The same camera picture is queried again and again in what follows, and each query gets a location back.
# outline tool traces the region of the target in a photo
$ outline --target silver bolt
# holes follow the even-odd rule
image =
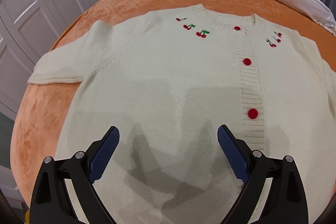
[[[76,157],[77,159],[81,159],[82,157],[84,157],[84,152],[83,152],[83,151],[79,151],[79,152],[77,152],[76,155],[75,155],[75,157]]]
[[[292,162],[294,159],[293,159],[293,157],[292,156],[286,156],[286,161],[288,161],[288,162]]]
[[[44,163],[48,164],[49,162],[51,162],[51,157],[44,158]]]
[[[256,158],[260,158],[262,156],[262,153],[259,150],[254,150],[253,156],[255,156]]]

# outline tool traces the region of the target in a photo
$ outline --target blue rubber pad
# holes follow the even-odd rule
[[[88,179],[91,183],[101,179],[115,149],[117,148],[119,139],[119,130],[115,127],[90,163],[91,172]]]
[[[242,180],[244,184],[246,184],[250,178],[247,168],[247,161],[222,126],[218,128],[217,137],[218,142],[229,164],[231,165],[232,171],[234,172],[236,178]]]

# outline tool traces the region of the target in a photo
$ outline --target orange blanket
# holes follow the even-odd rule
[[[266,20],[295,29],[302,36],[316,41],[322,57],[336,70],[336,38],[308,17],[276,0],[101,0],[68,28],[55,47],[79,38],[97,20],[115,25],[151,10],[200,3],[220,13],[239,16],[256,13]],[[12,135],[10,161],[14,178],[28,206],[43,158],[55,154],[64,119],[78,86],[28,85],[22,99]]]

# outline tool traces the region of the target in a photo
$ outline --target neckline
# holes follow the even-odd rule
[[[235,33],[239,33],[242,35],[246,35],[246,36],[250,36],[250,35],[254,35],[257,34],[259,32],[262,32],[265,28],[265,20],[263,18],[261,18],[260,16],[253,14],[251,16],[246,16],[246,17],[241,17],[241,16],[236,16],[239,17],[241,20],[244,20],[246,22],[253,22],[254,25],[253,26],[240,26],[240,30],[235,30],[234,29],[234,25],[230,25],[230,24],[224,24],[221,22],[216,21],[211,15],[209,15],[207,9],[204,8],[204,6],[202,4],[198,4],[198,5],[194,5],[191,6],[191,8],[193,9],[194,14],[200,18],[201,20],[207,22],[208,24],[223,30],[225,32],[235,32]]]

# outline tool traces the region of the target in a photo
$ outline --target white knit cardigan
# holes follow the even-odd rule
[[[202,5],[116,26],[97,21],[45,54],[29,83],[81,83],[57,160],[118,127],[120,143],[94,184],[117,223],[220,223],[241,190],[216,138],[222,124],[266,156],[294,157],[310,223],[328,204],[336,74],[297,31]],[[86,221],[72,188],[69,194]]]

